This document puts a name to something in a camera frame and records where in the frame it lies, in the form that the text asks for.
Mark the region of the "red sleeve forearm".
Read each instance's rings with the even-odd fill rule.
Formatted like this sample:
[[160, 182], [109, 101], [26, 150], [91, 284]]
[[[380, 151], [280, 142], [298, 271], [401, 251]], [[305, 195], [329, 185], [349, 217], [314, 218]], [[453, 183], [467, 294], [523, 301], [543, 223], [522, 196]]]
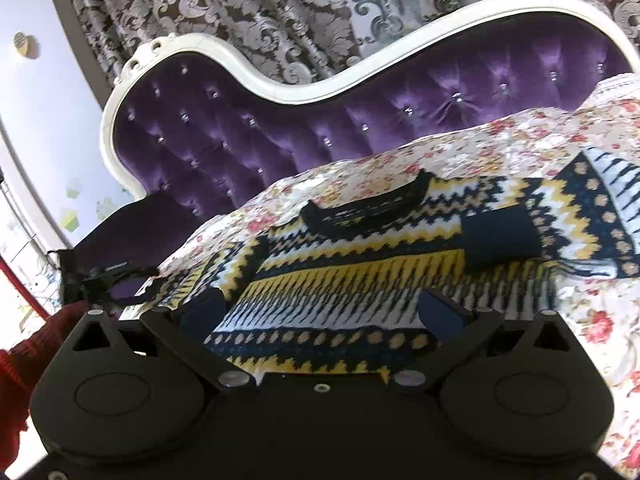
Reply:
[[1, 451], [15, 451], [25, 427], [29, 399], [38, 380], [77, 322], [85, 301], [68, 304], [50, 316], [29, 338], [1, 351]]

